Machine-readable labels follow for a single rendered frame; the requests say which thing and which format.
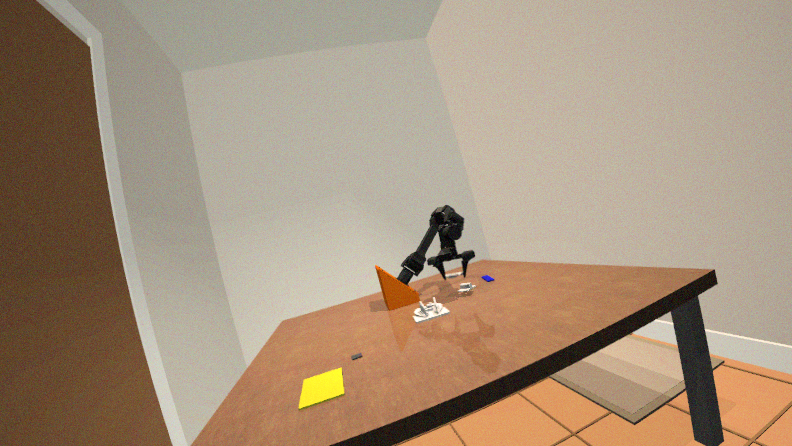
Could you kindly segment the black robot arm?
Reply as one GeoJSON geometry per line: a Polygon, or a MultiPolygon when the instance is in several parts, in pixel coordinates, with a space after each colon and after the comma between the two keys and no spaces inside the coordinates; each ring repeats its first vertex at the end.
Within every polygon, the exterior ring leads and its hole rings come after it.
{"type": "MultiPolygon", "coordinates": [[[[426,261],[425,254],[431,245],[437,232],[439,233],[440,242],[459,240],[462,237],[464,230],[464,217],[455,212],[449,205],[436,208],[431,214],[429,220],[430,227],[427,230],[424,238],[422,239],[417,250],[410,254],[401,264],[403,267],[401,273],[396,278],[398,281],[408,286],[413,275],[417,276],[424,268],[426,261]],[[442,213],[444,212],[444,213],[442,213]],[[447,226],[445,226],[448,224],[447,226]],[[413,273],[412,271],[415,273],[413,273]]],[[[452,244],[449,247],[441,246],[441,251],[438,254],[441,263],[451,261],[457,255],[457,250],[452,244]]],[[[409,286],[408,286],[409,287],[409,286]]]]}

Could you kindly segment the yellow flat plate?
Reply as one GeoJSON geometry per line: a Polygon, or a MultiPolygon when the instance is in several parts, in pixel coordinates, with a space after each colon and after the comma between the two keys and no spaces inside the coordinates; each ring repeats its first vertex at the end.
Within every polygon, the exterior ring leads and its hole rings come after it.
{"type": "Polygon", "coordinates": [[[344,396],[342,368],[305,379],[299,410],[344,396]]]}

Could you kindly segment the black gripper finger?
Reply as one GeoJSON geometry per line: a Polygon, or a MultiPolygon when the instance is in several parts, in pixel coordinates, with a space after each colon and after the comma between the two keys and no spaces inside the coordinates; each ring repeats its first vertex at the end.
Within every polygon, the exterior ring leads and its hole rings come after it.
{"type": "Polygon", "coordinates": [[[444,280],[446,281],[447,279],[446,279],[446,273],[445,273],[445,269],[444,269],[443,263],[441,263],[439,265],[434,265],[433,267],[436,267],[439,270],[439,272],[443,276],[444,280]]]}
{"type": "Polygon", "coordinates": [[[465,261],[461,261],[461,264],[462,264],[462,271],[463,271],[463,276],[464,276],[464,277],[465,277],[465,275],[466,275],[467,264],[468,264],[468,262],[469,262],[470,260],[471,260],[471,259],[469,259],[469,260],[465,260],[465,261]]]}

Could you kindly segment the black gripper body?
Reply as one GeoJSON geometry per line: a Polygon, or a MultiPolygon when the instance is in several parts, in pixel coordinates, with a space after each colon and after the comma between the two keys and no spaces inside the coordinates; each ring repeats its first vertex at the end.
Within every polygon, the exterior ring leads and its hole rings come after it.
{"type": "MultiPolygon", "coordinates": [[[[449,247],[449,244],[452,244],[452,245],[453,245],[453,247],[455,247],[455,248],[456,248],[456,242],[455,242],[455,240],[452,240],[452,241],[445,241],[445,242],[440,242],[440,243],[441,243],[441,245],[440,245],[440,246],[443,246],[443,245],[444,245],[444,247],[445,247],[445,248],[446,248],[446,247],[449,247]]],[[[470,250],[470,251],[464,251],[464,252],[462,252],[462,254],[458,254],[458,251],[457,251],[457,255],[456,255],[455,257],[456,257],[456,258],[454,258],[454,257],[453,257],[453,258],[452,258],[452,260],[456,260],[456,259],[462,259],[462,261],[465,261],[465,260],[473,259],[473,258],[475,257],[475,254],[474,254],[474,251],[473,251],[473,250],[470,250]]],[[[427,263],[428,263],[428,266],[430,266],[430,265],[433,265],[433,266],[434,266],[434,265],[439,265],[439,264],[441,264],[441,262],[440,262],[440,260],[439,260],[439,257],[438,257],[438,256],[435,256],[435,257],[430,257],[430,258],[428,258],[428,260],[427,260],[427,263]]]]}

